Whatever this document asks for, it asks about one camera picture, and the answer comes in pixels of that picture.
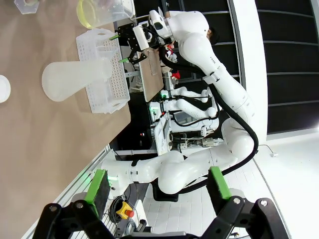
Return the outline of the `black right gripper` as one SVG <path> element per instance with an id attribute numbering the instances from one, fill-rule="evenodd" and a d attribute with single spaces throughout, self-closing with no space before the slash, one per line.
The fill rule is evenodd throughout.
<path id="1" fill-rule="evenodd" d="M 119 63 L 131 63 L 132 65 L 138 64 L 147 58 L 146 54 L 137 52 L 137 40 L 133 31 L 135 25 L 128 23 L 118 27 L 114 36 L 111 36 L 109 40 L 118 39 L 120 46 L 129 46 L 132 52 L 128 57 L 119 60 Z"/>

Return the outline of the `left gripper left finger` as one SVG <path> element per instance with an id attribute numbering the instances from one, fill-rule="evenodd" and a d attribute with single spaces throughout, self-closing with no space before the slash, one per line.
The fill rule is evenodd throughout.
<path id="1" fill-rule="evenodd" d="M 47 204 L 39 217 L 34 239 L 69 239 L 74 232 L 84 231 L 90 239 L 111 239 L 113 234 L 102 222 L 110 193 L 108 173 L 98 169 L 84 199 L 62 207 Z"/>

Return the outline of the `person's left hand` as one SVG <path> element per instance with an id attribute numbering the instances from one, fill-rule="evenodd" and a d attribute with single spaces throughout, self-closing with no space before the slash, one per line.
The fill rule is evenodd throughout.
<path id="1" fill-rule="evenodd" d="M 99 0 L 98 6 L 102 9 L 115 8 L 117 7 L 118 2 L 118 0 Z"/>

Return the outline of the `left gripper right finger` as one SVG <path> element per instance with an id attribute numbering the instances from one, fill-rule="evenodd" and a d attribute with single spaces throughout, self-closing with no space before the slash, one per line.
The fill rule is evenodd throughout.
<path id="1" fill-rule="evenodd" d="M 218 167 L 208 170 L 207 191 L 216 218 L 201 236 L 203 239 L 227 239 L 234 228 L 244 228 L 252 239 L 285 239 L 287 231 L 269 198 L 252 203 L 246 198 L 232 195 Z"/>

